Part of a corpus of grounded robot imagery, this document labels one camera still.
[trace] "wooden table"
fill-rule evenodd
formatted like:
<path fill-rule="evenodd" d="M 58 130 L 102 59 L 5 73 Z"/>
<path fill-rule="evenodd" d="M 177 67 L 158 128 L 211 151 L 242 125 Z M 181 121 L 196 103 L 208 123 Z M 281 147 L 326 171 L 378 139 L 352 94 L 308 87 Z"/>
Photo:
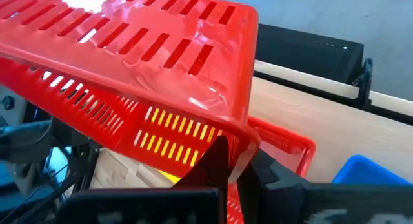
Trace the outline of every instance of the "wooden table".
<path fill-rule="evenodd" d="M 296 83 L 355 98 L 358 88 L 256 61 L 255 70 Z M 377 92 L 372 103 L 413 116 L 413 103 Z M 341 105 L 260 78 L 252 81 L 250 115 L 316 142 L 307 179 L 330 182 L 354 154 L 363 154 L 413 181 L 413 127 Z M 157 170 L 105 150 L 99 157 L 92 187 L 169 187 Z"/>

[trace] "blue bin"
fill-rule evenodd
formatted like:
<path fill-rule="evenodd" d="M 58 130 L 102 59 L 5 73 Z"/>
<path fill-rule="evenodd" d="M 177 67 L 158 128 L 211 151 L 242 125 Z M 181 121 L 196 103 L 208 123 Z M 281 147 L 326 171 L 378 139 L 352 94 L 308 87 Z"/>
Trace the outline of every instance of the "blue bin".
<path fill-rule="evenodd" d="M 411 185 L 407 180 L 360 155 L 352 156 L 347 160 L 333 179 L 333 183 Z"/>

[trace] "red plastic basket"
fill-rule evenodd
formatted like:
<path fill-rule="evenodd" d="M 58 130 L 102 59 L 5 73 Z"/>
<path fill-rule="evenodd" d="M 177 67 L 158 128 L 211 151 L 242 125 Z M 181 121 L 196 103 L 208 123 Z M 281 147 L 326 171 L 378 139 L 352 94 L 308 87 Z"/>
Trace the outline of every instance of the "red plastic basket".
<path fill-rule="evenodd" d="M 224 134 L 235 181 L 259 145 L 256 36 L 256 11 L 222 0 L 0 0 L 0 84 L 177 176 Z"/>
<path fill-rule="evenodd" d="M 254 117 L 248 118 L 248 124 L 259 132 L 261 150 L 297 175 L 306 175 L 316 151 L 313 141 Z M 236 184 L 228 188 L 227 223 L 243 223 Z"/>

